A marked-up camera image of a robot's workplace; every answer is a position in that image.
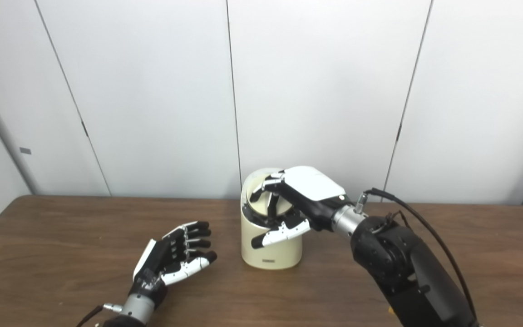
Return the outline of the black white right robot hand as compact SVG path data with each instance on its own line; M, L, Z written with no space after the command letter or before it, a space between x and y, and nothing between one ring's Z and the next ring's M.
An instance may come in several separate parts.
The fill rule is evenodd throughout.
M265 234L251 240L253 249L268 247L315 231L334 232L335 215L352 205L345 189L311 166L294 166L269 174L256 186L250 202L267 193L267 217L276 222Z

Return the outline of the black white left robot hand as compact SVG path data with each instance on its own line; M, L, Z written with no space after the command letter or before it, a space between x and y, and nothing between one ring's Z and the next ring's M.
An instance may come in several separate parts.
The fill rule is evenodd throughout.
M207 268L217 258L209 250L212 234L209 222L195 221L173 228L162 238L149 240L133 270L133 285L129 291L136 297L146 297L158 308L168 293L168 286L183 281Z

